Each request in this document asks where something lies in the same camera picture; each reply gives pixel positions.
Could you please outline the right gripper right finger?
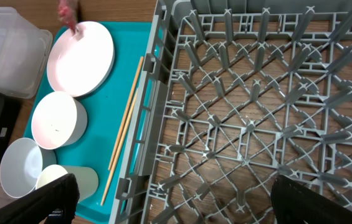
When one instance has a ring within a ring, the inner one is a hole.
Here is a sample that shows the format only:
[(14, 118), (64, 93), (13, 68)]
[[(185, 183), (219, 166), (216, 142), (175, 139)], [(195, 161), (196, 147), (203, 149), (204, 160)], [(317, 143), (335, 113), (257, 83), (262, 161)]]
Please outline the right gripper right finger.
[(352, 211), (284, 175), (276, 177), (270, 198), (279, 224), (352, 223)]

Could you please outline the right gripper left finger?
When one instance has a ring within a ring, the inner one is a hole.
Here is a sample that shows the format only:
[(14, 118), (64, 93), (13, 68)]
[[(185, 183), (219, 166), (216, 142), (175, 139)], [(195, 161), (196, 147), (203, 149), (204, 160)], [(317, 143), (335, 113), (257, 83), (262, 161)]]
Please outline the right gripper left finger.
[(0, 208), (4, 223), (72, 223), (79, 200), (73, 174), (66, 174)]

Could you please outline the small white cup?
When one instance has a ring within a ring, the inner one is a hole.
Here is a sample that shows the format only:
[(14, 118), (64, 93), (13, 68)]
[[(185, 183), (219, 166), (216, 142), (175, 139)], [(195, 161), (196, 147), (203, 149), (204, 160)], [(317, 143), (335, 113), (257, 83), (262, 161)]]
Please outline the small white cup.
[(92, 168), (54, 164), (47, 166), (40, 173), (36, 182), (36, 190), (66, 174), (73, 174), (76, 178), (80, 195), (78, 203), (92, 196), (98, 189), (98, 175)]

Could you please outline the grey shallow bowl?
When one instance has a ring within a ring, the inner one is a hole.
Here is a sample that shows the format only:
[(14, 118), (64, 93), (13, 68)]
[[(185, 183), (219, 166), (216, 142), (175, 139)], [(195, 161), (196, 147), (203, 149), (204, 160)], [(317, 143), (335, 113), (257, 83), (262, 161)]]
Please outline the grey shallow bowl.
[(36, 189), (40, 173), (57, 163), (53, 150), (42, 149), (30, 138), (15, 140), (6, 149), (0, 163), (0, 183), (12, 198), (21, 198)]

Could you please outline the pink rice bowl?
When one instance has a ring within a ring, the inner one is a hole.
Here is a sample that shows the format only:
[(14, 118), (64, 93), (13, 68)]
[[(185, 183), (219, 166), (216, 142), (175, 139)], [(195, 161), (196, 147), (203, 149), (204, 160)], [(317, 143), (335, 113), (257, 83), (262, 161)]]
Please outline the pink rice bowl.
[(36, 106), (31, 131), (40, 147), (54, 150), (77, 142), (87, 124), (84, 106), (66, 92), (54, 91), (43, 97)]

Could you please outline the red white wrapper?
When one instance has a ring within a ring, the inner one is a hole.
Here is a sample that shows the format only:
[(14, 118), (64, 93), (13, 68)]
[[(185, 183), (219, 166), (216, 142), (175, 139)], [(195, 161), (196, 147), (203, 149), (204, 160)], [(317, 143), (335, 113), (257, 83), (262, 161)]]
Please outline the red white wrapper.
[(57, 14), (59, 21), (63, 26), (71, 30), (72, 34), (77, 32), (77, 14), (78, 1), (77, 0), (59, 0)]

